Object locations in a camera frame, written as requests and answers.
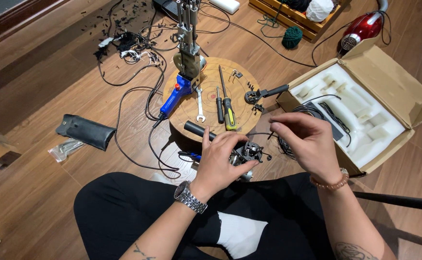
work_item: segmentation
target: hand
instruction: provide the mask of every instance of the hand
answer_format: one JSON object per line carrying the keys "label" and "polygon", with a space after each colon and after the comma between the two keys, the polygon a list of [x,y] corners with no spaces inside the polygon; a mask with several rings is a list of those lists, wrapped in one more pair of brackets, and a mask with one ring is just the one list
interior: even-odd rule
{"label": "hand", "polygon": [[248,141],[248,137],[227,131],[218,134],[210,144],[209,126],[204,130],[200,165],[190,184],[191,194],[200,202],[206,203],[218,191],[259,164],[256,160],[238,166],[229,163],[230,153],[239,141]]}
{"label": "hand", "polygon": [[271,120],[275,121],[271,131],[289,144],[299,165],[315,180],[330,185],[341,180],[329,122],[303,113],[285,113]]}

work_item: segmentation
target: wristwatch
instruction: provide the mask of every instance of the wristwatch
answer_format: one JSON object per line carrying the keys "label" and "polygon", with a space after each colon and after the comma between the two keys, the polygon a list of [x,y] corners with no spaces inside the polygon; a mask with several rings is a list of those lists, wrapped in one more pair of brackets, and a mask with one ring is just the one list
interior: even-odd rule
{"label": "wristwatch", "polygon": [[201,203],[195,196],[190,192],[190,180],[185,180],[177,187],[174,192],[174,199],[187,205],[187,207],[202,214],[208,207],[208,204]]}

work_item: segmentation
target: black pouch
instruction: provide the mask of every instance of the black pouch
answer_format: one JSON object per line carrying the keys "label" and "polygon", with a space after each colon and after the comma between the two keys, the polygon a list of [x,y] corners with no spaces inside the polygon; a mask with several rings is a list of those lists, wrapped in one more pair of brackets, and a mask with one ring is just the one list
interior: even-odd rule
{"label": "black pouch", "polygon": [[70,114],[65,114],[63,121],[55,129],[59,135],[77,139],[104,151],[115,131],[116,128]]}

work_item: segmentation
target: tattoo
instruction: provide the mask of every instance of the tattoo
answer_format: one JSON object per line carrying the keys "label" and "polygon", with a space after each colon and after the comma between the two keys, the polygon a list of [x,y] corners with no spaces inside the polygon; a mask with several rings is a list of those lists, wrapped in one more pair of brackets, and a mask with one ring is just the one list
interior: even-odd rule
{"label": "tattoo", "polygon": [[336,243],[335,256],[337,260],[379,260],[360,246],[344,242]]}
{"label": "tattoo", "polygon": [[[139,246],[137,245],[137,243],[134,243],[134,246],[135,246],[134,253],[141,253],[142,256],[146,256],[142,251],[140,251]],[[142,260],[152,260],[152,259],[156,259],[156,257],[154,257],[154,256],[146,256],[146,258],[145,259],[142,259]]]}

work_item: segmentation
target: red vacuum cleaner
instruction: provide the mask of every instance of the red vacuum cleaner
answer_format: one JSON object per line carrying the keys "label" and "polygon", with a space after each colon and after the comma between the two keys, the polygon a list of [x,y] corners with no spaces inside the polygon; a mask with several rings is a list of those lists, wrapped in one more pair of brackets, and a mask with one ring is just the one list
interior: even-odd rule
{"label": "red vacuum cleaner", "polygon": [[380,33],[384,25],[384,13],[388,9],[388,1],[378,0],[378,4],[379,10],[357,17],[347,27],[343,38],[338,43],[338,51],[341,55],[345,55],[364,39],[374,38]]}

